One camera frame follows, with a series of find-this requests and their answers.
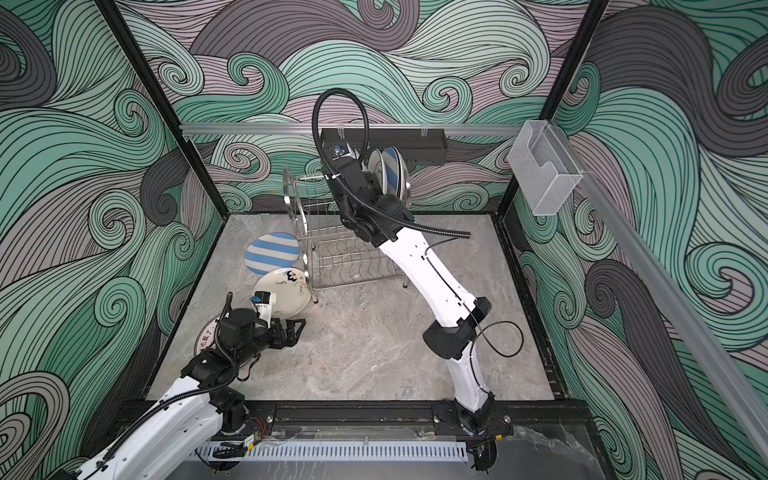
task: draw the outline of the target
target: patterned wallpaper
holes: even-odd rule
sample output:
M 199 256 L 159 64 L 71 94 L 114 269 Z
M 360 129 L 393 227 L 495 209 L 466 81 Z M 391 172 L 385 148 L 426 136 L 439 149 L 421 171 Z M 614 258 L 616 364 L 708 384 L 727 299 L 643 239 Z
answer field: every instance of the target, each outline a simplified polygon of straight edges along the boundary
M 768 399 L 768 3 L 652 0 L 598 26 L 555 118 L 627 222 Z M 619 478 L 768 478 L 577 190 L 522 195 L 515 246 L 565 381 Z
M 615 9 L 644 0 L 623 0 Z M 309 122 L 343 87 L 379 123 L 516 124 L 537 118 L 585 0 L 118 0 L 183 122 Z M 331 98 L 323 122 L 356 121 Z M 197 138 L 233 211 L 282 210 L 282 171 L 319 170 L 310 136 Z M 514 139 L 449 141 L 411 171 L 414 210 L 495 210 Z
M 221 219 L 92 0 L 0 7 L 0 476 L 98 452 Z

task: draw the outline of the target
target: plate with black drawing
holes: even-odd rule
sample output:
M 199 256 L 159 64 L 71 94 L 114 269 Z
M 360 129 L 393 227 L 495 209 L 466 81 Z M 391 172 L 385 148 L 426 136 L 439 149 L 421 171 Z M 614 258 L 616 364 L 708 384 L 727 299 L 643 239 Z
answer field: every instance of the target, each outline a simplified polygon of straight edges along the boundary
M 255 290 L 276 295 L 272 317 L 279 319 L 290 318 L 304 310 L 312 296 L 304 272 L 294 267 L 272 270 L 259 279 Z

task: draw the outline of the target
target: dish rack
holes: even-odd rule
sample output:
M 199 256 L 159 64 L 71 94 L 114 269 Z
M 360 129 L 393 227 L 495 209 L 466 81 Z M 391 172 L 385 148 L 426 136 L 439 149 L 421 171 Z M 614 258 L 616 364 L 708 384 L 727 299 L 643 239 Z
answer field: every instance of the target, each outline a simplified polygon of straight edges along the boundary
M 341 224 L 323 174 L 294 177 L 283 169 L 283 198 L 288 217 L 296 230 L 304 273 L 313 290 L 353 285 L 401 276 L 408 277 L 389 257 L 370 243 L 357 238 Z

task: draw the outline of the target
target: swirl pattern wall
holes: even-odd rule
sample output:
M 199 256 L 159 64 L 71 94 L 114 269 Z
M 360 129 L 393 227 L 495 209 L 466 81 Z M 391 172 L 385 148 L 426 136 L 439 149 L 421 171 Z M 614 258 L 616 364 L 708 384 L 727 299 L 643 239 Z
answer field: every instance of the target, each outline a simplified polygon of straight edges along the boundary
M 643 0 L 625 0 L 624 7 Z M 343 87 L 379 123 L 537 118 L 586 0 L 118 0 L 184 122 L 308 122 Z M 359 120 L 332 98 L 321 121 Z M 449 164 L 411 172 L 414 210 L 495 210 L 514 139 L 457 137 Z M 199 136 L 233 211 L 282 210 L 284 166 L 319 169 L 311 137 Z
M 0 477 L 26 480 L 142 398 L 221 218 L 92 0 L 5 5 Z
M 768 5 L 650 3 L 609 9 L 555 121 L 768 399 Z M 565 382 L 618 477 L 768 478 L 589 199 L 536 218 L 519 194 L 513 210 Z

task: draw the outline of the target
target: striped plate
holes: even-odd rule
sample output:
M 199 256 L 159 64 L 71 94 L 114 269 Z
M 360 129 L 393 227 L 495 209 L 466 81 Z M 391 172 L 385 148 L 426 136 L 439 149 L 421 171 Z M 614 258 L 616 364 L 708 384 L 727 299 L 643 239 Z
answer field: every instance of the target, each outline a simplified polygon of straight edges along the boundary
M 245 250 L 245 266 L 257 275 L 292 266 L 299 258 L 299 242 L 289 233 L 268 233 Z

